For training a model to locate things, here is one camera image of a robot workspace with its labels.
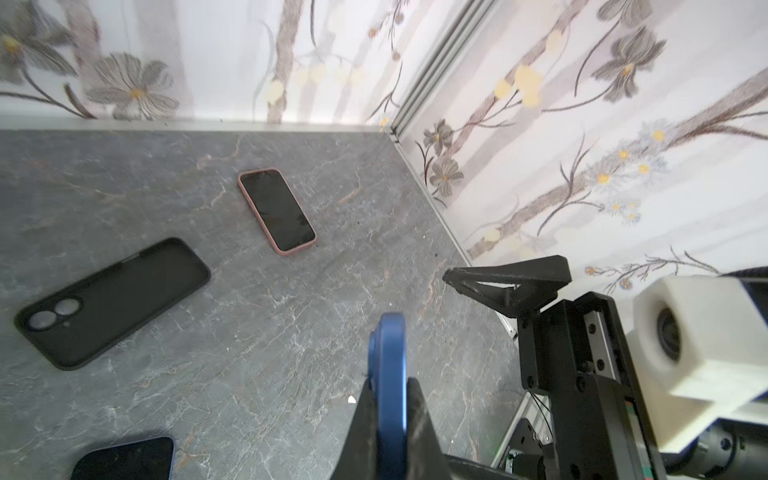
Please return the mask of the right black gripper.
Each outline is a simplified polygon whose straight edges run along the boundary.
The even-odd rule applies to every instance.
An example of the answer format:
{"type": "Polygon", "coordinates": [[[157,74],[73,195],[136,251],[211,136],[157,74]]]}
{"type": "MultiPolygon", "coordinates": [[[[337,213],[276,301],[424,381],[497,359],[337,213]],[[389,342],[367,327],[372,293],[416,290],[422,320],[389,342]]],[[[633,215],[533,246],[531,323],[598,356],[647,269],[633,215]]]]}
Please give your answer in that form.
{"type": "Polygon", "coordinates": [[[548,478],[665,478],[615,302],[590,292],[540,311],[572,281],[565,257],[455,267],[442,280],[507,318],[523,317],[522,385],[549,400],[548,478]]]}

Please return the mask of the blue-edged phone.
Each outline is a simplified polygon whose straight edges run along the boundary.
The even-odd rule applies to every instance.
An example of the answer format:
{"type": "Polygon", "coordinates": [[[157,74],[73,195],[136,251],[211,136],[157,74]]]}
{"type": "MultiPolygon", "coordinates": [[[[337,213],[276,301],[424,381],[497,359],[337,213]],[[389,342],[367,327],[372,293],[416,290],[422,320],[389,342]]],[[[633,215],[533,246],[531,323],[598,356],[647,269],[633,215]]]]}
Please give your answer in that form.
{"type": "Polygon", "coordinates": [[[124,443],[91,451],[75,464],[72,480],[168,480],[172,477],[175,442],[169,436],[124,443]]]}
{"type": "Polygon", "coordinates": [[[407,465],[406,325],[384,313],[371,332],[368,381],[377,409],[377,479],[404,479],[407,465]]]}

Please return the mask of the black phone case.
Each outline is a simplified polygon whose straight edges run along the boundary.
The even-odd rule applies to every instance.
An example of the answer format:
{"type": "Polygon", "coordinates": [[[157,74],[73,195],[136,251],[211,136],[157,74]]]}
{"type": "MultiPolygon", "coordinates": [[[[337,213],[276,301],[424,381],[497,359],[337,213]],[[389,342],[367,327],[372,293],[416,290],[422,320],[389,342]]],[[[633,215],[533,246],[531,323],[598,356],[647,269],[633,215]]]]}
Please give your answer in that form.
{"type": "Polygon", "coordinates": [[[76,370],[210,279],[192,248],[171,237],[25,306],[14,324],[54,367],[76,370]]]}

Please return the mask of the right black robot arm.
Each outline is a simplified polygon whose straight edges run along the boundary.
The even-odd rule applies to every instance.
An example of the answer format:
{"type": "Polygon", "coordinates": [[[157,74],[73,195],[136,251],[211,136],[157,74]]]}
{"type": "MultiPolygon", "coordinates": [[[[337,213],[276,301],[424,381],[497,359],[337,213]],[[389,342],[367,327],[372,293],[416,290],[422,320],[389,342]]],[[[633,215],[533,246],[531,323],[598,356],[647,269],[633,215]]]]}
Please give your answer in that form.
{"type": "Polygon", "coordinates": [[[615,301],[555,255],[452,268],[444,282],[517,323],[520,378],[540,409],[509,427],[472,479],[763,479],[767,475],[767,271],[654,282],[625,330],[615,301]]]}

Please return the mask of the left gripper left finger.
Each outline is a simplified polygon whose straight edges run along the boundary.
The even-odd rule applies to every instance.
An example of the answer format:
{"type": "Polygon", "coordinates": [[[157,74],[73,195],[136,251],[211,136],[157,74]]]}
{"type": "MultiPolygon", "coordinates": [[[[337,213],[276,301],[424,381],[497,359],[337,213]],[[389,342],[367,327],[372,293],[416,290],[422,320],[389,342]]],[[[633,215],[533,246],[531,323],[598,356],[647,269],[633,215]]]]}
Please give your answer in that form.
{"type": "Polygon", "coordinates": [[[378,464],[378,410],[365,380],[332,480],[373,480],[378,464]]]}

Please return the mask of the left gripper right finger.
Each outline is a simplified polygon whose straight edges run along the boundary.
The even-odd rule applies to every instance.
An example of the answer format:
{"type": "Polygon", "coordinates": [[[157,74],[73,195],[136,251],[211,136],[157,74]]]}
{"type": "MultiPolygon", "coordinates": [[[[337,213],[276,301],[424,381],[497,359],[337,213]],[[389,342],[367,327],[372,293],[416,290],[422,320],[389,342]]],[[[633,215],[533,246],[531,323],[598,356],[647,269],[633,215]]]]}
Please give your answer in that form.
{"type": "Polygon", "coordinates": [[[406,479],[446,480],[450,469],[435,433],[426,400],[416,378],[407,388],[407,465],[406,479]]]}

